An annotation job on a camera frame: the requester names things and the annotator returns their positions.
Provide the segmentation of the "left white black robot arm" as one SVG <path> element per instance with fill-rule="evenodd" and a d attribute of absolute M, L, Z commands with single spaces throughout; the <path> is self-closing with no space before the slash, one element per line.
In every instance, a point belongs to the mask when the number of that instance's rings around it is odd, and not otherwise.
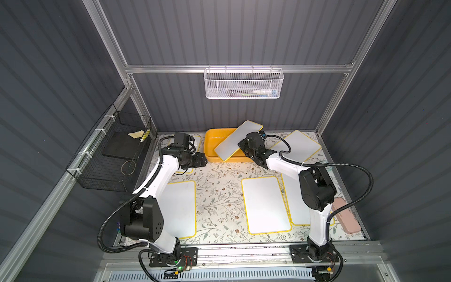
<path fill-rule="evenodd" d="M 122 253 L 138 247 L 146 247 L 159 255 L 180 256 L 180 240 L 164 227 L 160 208 L 161 197 L 170 178 L 178 170 L 203 168 L 207 164 L 204 153 L 196 151 L 195 138 L 176 132 L 161 138 L 157 143 L 158 162 L 130 199 L 122 202 L 102 223 L 97 233 L 97 246 L 105 253 Z M 120 233 L 137 242 L 125 247 L 108 247 L 103 234 L 115 214 L 120 216 Z"/>

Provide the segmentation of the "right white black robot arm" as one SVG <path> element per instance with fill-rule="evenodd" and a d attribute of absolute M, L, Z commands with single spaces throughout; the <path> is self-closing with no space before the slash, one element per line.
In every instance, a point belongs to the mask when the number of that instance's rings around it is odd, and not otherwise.
<path fill-rule="evenodd" d="M 275 170 L 298 181 L 302 200 L 310 209 L 310 233 L 307 237 L 308 257 L 312 262 L 320 262 L 331 254 L 338 254 L 330 237 L 332 219 L 340 212 L 356 205 L 366 198 L 373 189 L 371 172 L 352 163 L 307 164 L 286 157 L 291 146 L 280 136 L 267 135 L 264 131 L 251 132 L 239 141 L 238 147 L 258 166 Z M 364 172 L 369 180 L 368 188 L 356 200 L 332 211 L 337 189 L 327 172 L 327 167 L 349 167 Z"/>

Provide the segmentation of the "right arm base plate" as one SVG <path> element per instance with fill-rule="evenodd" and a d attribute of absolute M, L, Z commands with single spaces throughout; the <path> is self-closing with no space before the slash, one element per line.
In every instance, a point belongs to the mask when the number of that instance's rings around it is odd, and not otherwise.
<path fill-rule="evenodd" d="M 314 244 L 292 244 L 289 246 L 293 263 L 336 263 L 338 253 L 329 245 L 317 247 Z"/>

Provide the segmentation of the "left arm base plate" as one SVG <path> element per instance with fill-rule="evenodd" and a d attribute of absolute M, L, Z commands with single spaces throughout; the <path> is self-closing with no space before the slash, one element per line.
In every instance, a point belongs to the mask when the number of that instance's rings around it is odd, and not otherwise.
<path fill-rule="evenodd" d="M 171 254 L 152 253 L 149 258 L 150 267 L 193 267 L 197 266 L 198 248 L 182 247 Z"/>

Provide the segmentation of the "yellow plastic storage box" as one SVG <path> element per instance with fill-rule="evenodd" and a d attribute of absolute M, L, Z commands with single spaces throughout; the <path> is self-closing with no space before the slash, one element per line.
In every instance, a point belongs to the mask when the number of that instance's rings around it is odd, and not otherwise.
<path fill-rule="evenodd" d="M 215 152 L 215 148 L 218 147 L 222 141 L 224 141 L 229 135 L 231 135 L 236 128 L 217 128 L 209 129 L 204 138 L 205 154 L 209 162 L 223 162 L 223 160 Z M 234 153 L 226 162 L 228 163 L 240 163 L 240 162 L 252 162 L 252 160 L 245 156 L 245 154 L 239 149 Z"/>

